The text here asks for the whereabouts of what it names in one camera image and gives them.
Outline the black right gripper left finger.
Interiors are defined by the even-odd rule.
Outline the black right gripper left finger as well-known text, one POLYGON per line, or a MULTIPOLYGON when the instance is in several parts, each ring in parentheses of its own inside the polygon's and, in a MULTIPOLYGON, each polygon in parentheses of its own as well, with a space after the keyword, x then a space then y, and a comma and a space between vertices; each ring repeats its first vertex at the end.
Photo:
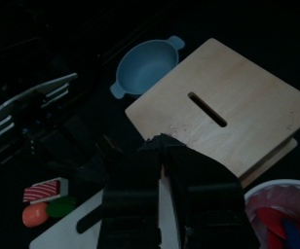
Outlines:
POLYGON ((157 135, 116 167, 103 192, 96 249, 161 249, 161 153, 157 135))

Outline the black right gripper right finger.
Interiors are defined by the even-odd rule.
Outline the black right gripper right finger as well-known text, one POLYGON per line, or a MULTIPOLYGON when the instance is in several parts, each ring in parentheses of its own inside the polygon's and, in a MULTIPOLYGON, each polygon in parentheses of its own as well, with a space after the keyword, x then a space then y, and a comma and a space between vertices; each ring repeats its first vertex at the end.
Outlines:
POLYGON ((163 160, 181 249, 259 249, 234 174, 169 135, 163 139, 163 160))

